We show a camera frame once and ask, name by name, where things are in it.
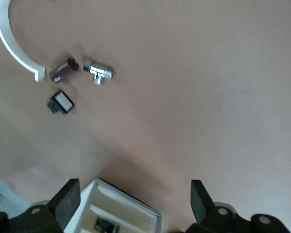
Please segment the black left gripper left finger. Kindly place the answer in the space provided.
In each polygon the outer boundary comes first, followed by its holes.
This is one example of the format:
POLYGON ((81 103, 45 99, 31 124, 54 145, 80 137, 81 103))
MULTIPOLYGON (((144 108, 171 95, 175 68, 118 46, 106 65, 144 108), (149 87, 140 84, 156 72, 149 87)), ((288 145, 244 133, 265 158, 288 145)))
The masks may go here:
POLYGON ((47 203, 8 218, 0 212, 0 233, 62 233, 81 203, 80 180, 70 179, 47 203))

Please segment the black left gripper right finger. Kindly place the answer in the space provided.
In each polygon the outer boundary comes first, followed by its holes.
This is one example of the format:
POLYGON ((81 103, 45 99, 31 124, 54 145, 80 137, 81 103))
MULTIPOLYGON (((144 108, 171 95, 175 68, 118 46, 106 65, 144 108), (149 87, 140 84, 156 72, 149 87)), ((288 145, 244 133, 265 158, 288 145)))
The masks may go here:
POLYGON ((216 206, 201 180, 191 180, 191 208, 196 220, 187 233, 288 233, 276 217, 255 214, 246 220, 228 207, 216 206))

